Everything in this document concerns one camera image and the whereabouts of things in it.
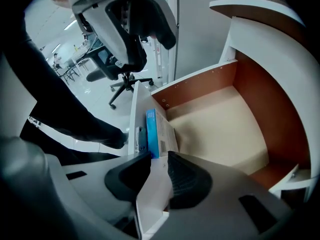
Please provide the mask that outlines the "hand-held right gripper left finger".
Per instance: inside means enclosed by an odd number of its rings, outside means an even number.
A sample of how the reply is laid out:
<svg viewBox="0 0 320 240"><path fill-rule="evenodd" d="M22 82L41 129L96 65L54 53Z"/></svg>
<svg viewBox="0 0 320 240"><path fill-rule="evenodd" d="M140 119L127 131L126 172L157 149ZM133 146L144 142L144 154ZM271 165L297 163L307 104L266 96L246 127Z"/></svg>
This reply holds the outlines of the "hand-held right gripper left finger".
<svg viewBox="0 0 320 240"><path fill-rule="evenodd" d="M58 204L75 240L140 240L136 200L150 174L148 155L62 166L47 156Z"/></svg>

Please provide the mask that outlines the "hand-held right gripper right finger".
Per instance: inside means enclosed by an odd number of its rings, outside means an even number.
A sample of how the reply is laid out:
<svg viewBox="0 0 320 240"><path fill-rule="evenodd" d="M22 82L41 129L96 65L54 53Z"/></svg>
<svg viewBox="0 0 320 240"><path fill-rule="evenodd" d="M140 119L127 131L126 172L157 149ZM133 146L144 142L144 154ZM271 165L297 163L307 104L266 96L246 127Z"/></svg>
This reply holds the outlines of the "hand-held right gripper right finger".
<svg viewBox="0 0 320 240"><path fill-rule="evenodd" d="M156 240L260 240L291 209L242 171L169 152L173 196Z"/></svg>

